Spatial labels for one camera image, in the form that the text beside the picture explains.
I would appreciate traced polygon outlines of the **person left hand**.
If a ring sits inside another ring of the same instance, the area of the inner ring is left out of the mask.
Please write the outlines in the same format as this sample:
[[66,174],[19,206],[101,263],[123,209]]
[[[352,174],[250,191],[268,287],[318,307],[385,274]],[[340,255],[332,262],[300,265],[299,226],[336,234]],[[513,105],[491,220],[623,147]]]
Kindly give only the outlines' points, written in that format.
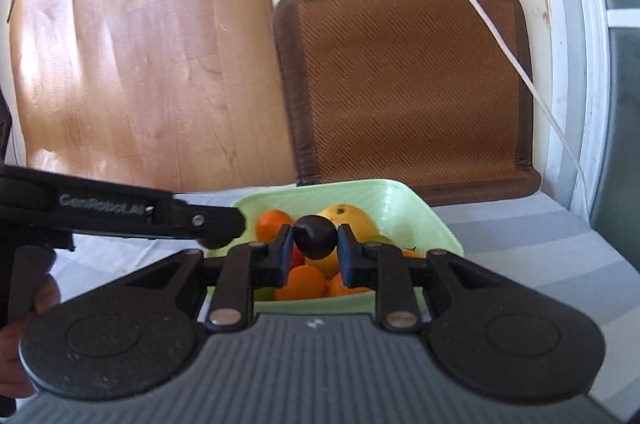
[[3,397],[25,399],[35,392],[27,374],[20,363],[18,343],[25,329],[40,314],[60,303],[61,293],[58,284],[50,274],[36,289],[32,306],[34,309],[24,318],[16,319],[4,326],[0,333],[0,386]]

